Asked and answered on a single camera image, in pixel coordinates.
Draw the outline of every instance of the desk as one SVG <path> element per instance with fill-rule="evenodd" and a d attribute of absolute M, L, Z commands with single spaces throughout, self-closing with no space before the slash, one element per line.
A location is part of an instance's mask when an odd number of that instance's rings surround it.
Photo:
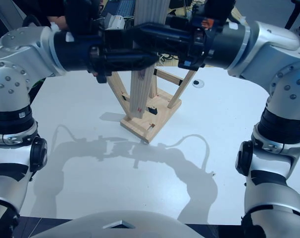
<path fill-rule="evenodd" d="M 120 76 L 129 89 L 130 72 Z M 182 106 L 145 145 L 120 126 L 124 113 L 108 85 L 84 71 L 48 78 L 32 108 L 49 159 L 29 183 L 21 215 L 75 219 L 142 210 L 187 224 L 240 224 L 245 178 L 235 170 L 236 155 L 267 93 L 219 68 L 202 68 L 195 79 L 205 86 L 189 85 Z M 158 86 L 177 89 L 165 80 Z M 288 184 L 300 193 L 300 160 Z"/>

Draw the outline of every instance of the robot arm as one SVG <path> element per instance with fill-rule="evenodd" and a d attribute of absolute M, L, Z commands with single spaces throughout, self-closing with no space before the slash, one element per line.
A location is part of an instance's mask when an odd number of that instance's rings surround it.
<path fill-rule="evenodd" d="M 191 20 L 172 17 L 166 25 L 146 23 L 127 31 L 93 31 L 97 23 L 93 21 L 85 34 L 39 27 L 4 36 L 0 228 L 10 233 L 15 227 L 28 181 L 47 160 L 47 143 L 32 118 L 28 98 L 32 85 L 73 70 L 103 76 L 140 70 L 155 63 L 153 52 L 160 52 L 178 56 L 179 67 L 198 70 L 205 63 L 222 67 L 268 91 L 261 120 L 251 141 L 241 145 L 236 161 L 238 172 L 247 178 L 242 224 L 247 237 L 300 237 L 300 195 L 286 184 L 300 156 L 300 43 L 289 31 L 263 23 L 226 23 L 233 6 L 234 0 L 208 0 L 194 7 Z M 140 49 L 132 50 L 133 41 Z"/>

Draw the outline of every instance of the wooden post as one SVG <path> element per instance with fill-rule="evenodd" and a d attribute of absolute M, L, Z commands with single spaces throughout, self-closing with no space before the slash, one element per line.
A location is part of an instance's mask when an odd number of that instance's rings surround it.
<path fill-rule="evenodd" d="M 165 23 L 170 0 L 137 0 L 135 7 L 135 26 L 145 22 Z M 130 113 L 142 118 L 150 93 L 155 65 L 132 72 L 130 89 Z"/>
<path fill-rule="evenodd" d="M 173 98 L 171 99 L 171 101 L 168 105 L 168 108 L 174 107 L 175 102 L 180 98 L 180 96 L 182 95 L 182 93 L 184 92 L 184 90 L 186 89 L 186 87 L 188 86 L 188 84 L 190 83 L 191 79 L 194 77 L 195 74 L 196 74 L 196 71 L 190 70 L 188 72 L 188 74 L 185 76 L 181 86 L 178 88 L 178 90 L 174 94 Z"/>
<path fill-rule="evenodd" d="M 128 118 L 132 118 L 129 111 L 129 103 L 122 97 L 123 94 L 127 94 L 126 88 L 123 85 L 118 72 L 113 72 L 111 77 L 107 77 L 107 82 L 119 101 L 122 109 L 126 113 Z"/>
<path fill-rule="evenodd" d="M 158 95 L 157 78 L 155 75 L 153 75 L 149 97 L 154 98 L 156 95 Z"/>

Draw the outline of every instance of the wooden beam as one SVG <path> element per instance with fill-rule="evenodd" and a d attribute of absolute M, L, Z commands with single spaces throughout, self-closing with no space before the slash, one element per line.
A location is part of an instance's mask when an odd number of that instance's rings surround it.
<path fill-rule="evenodd" d="M 156 75 L 153 75 L 149 97 L 154 98 L 156 95 L 158 95 L 157 78 Z"/>
<path fill-rule="evenodd" d="M 165 23 L 170 0 L 137 0 L 135 7 L 135 26 L 145 22 Z M 133 117 L 142 118 L 151 88 L 155 65 L 133 71 L 131 77 L 130 112 Z"/>
<path fill-rule="evenodd" d="M 181 85 L 181 83 L 183 82 L 183 79 L 181 77 L 178 77 L 178 76 L 175 76 L 171 73 L 168 73 L 168 72 L 165 72 L 159 68 L 156 68 L 154 70 L 154 74 L 157 75 L 159 78 L 163 78 L 165 79 L 166 81 L 169 81 L 171 83 L 174 83 L 178 86 Z"/>
<path fill-rule="evenodd" d="M 123 85 L 121 78 L 118 72 L 113 72 L 112 76 L 107 77 L 107 82 L 112 89 L 113 93 L 115 94 L 117 100 L 119 101 L 122 109 L 126 113 L 128 118 L 132 118 L 131 113 L 129 111 L 129 103 L 124 100 L 122 97 L 123 94 L 127 94 L 126 88 Z"/>
<path fill-rule="evenodd" d="M 180 98 L 180 96 L 182 95 L 182 93 L 184 92 L 186 87 L 189 85 L 191 79 L 194 77 L 195 74 L 196 74 L 196 71 L 190 70 L 188 72 L 188 74 L 185 76 L 181 86 L 178 88 L 178 90 L 174 94 L 173 98 L 171 99 L 171 101 L 168 105 L 168 108 L 173 108 L 174 107 L 175 103 L 178 101 L 178 99 Z"/>
<path fill-rule="evenodd" d="M 125 101 L 127 101 L 128 103 L 130 103 L 130 96 L 127 93 L 123 93 L 122 97 L 123 97 L 123 99 Z M 154 114 L 154 115 L 157 115 L 157 113 L 158 113 L 156 107 L 153 106 L 153 105 L 151 105 L 151 104 L 149 104 L 149 103 L 146 104 L 146 111 L 149 112 L 149 113 L 151 113 L 151 114 Z"/>

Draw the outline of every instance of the person's hand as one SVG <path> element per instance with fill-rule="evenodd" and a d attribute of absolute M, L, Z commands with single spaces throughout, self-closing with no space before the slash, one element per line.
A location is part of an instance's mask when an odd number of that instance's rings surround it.
<path fill-rule="evenodd" d="M 67 30 L 68 26 L 66 24 L 65 16 L 48 16 L 50 22 L 54 22 L 60 30 Z"/>

